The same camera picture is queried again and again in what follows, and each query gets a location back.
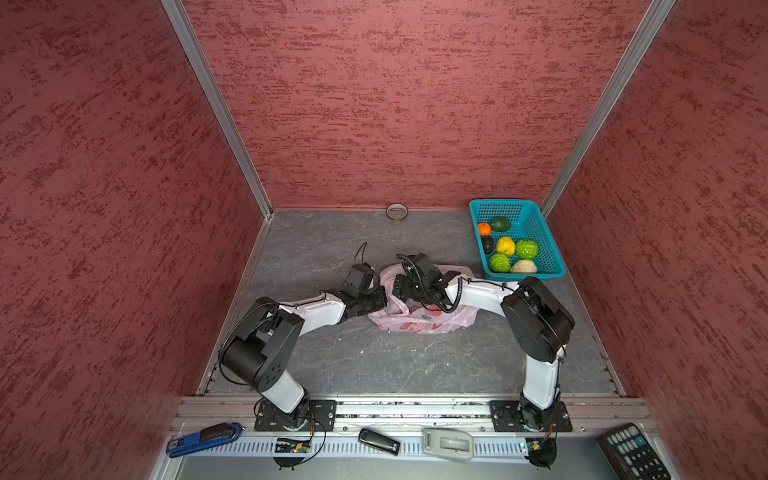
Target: pink plastic bag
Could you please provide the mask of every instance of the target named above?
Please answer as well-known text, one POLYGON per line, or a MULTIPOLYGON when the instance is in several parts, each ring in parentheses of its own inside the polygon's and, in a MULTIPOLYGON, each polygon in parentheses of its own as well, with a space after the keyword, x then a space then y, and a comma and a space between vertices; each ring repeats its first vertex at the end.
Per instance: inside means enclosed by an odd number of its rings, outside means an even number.
MULTIPOLYGON (((466 266, 437 265, 441 272, 449 270, 460 272, 464 276, 475 275, 466 266)), ((387 305, 384 310, 370 313, 368 317, 382 330, 390 332, 447 333, 459 327, 468 327, 475 322, 478 309, 473 306, 460 306, 453 313, 445 313, 434 305, 424 308, 421 303, 409 300, 403 303, 392 295, 395 276, 402 274, 402 265, 386 267, 381 272, 381 284, 386 290, 387 305)))

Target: robotic arm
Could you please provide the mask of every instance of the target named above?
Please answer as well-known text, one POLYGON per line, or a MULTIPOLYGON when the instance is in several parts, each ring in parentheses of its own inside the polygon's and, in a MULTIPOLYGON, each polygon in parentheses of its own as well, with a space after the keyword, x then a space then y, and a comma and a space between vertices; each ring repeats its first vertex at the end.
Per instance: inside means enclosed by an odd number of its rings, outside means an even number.
MULTIPOLYGON (((398 258, 406 274, 397 276, 393 293, 401 300, 436 305, 446 312, 460 305, 475 306, 507 319, 528 356, 520 398, 521 423, 532 431, 549 427, 560 395, 559 363, 574 320, 544 284, 534 277, 520 283, 498 283, 458 272, 443 275, 424 253, 398 258)), ((368 264, 356 264, 338 290, 298 303, 259 298, 227 337, 219 362, 298 427, 306 418, 309 395, 285 370, 298 337, 385 306, 386 294, 378 276, 368 264)))

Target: yellow fruit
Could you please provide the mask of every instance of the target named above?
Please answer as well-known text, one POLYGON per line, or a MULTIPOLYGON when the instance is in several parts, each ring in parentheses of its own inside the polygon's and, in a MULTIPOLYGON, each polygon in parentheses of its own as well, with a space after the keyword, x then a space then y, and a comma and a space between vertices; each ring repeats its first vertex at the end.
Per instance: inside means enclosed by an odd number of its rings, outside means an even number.
POLYGON ((509 237, 502 237, 496 242, 496 251, 501 252, 507 257, 515 255, 515 241, 509 237))

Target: metal corner post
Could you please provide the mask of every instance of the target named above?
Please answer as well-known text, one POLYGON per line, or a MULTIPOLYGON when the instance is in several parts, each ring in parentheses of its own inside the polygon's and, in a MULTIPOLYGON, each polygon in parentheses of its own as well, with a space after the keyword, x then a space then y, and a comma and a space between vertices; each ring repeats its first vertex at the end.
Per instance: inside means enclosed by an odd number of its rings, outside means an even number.
POLYGON ((259 204, 261 213, 264 219, 272 217, 272 204, 270 204, 269 198, 266 197, 266 191, 261 184, 259 175, 256 172, 256 168, 253 166, 248 150, 243 142, 243 138, 240 136, 240 132, 237 130, 235 121, 232 118, 230 109, 227 107, 227 102, 224 100, 224 96, 221 94, 218 83, 214 73, 210 70, 210 65, 205 59, 203 49, 200 46, 200 42, 197 40, 197 36, 192 28, 187 11, 184 9, 181 0, 161 0, 163 8, 170 19, 170 23, 173 25, 176 35, 181 42, 181 46, 184 48, 184 52, 187 53, 194 69, 197 79, 200 81, 200 85, 203 87, 205 96, 208 97, 211 108, 213 108, 216 115, 216 119, 219 121, 221 130, 224 132, 224 136, 232 148, 237 163, 240 165, 240 169, 245 175, 248 186, 253 192, 253 196, 259 204))
POLYGON ((621 92, 624 91, 627 83, 629 83, 629 79, 645 56, 645 52, 659 32, 659 28, 661 28, 674 3, 675 0, 653 0, 650 3, 629 45, 627 45, 627 49, 621 56, 621 60, 619 60, 611 79, 605 86, 600 100, 595 105, 592 115, 584 126, 584 130, 581 131, 573 150, 565 160, 563 168, 560 170, 558 177, 549 189, 547 197, 541 204, 541 213, 544 217, 549 216, 554 205, 565 191, 565 187, 573 177, 587 150, 592 145, 594 138, 597 137, 608 114, 613 110, 614 105, 621 96, 621 92))

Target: gray hole punch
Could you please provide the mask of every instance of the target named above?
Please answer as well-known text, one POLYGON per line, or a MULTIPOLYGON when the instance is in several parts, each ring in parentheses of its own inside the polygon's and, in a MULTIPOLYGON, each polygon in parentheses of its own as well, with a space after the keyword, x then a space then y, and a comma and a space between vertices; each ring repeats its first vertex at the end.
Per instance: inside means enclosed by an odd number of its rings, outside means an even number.
POLYGON ((459 430, 426 429, 422 435, 424 453, 448 460, 471 460, 475 456, 472 435, 459 430))

